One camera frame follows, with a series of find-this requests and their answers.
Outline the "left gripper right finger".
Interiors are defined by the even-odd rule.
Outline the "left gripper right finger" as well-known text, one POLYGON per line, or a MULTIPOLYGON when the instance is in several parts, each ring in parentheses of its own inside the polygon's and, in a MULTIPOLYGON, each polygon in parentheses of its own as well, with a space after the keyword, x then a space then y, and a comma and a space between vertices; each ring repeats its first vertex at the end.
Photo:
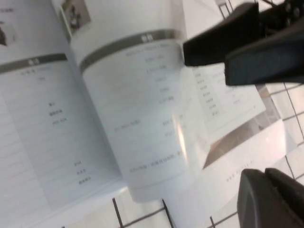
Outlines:
POLYGON ((288 228, 304 227, 304 186, 287 174, 275 168, 266 168, 265 174, 283 199, 289 217, 288 228))

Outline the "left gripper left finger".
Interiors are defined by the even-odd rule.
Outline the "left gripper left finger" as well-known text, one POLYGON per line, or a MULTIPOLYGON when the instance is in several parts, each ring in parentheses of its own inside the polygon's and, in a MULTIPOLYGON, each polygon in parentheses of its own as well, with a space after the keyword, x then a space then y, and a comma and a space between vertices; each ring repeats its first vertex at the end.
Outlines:
POLYGON ((245 169, 241 173, 238 219, 241 228, 285 227, 284 200, 259 170, 245 169))

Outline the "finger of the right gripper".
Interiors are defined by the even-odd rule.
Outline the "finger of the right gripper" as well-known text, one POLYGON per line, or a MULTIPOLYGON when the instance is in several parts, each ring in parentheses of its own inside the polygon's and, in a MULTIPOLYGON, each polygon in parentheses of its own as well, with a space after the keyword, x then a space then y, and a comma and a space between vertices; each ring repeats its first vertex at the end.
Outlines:
POLYGON ((223 21, 183 43, 185 66, 222 63, 227 54, 259 37, 259 5, 242 3, 223 21))

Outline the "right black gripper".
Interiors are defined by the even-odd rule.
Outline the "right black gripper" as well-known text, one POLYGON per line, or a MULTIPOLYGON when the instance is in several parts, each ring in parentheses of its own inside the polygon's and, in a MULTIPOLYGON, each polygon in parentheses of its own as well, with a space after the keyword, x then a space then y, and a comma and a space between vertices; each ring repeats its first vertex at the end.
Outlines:
POLYGON ((228 86, 304 82, 304 2, 266 1, 259 13, 259 39, 225 57, 228 86))

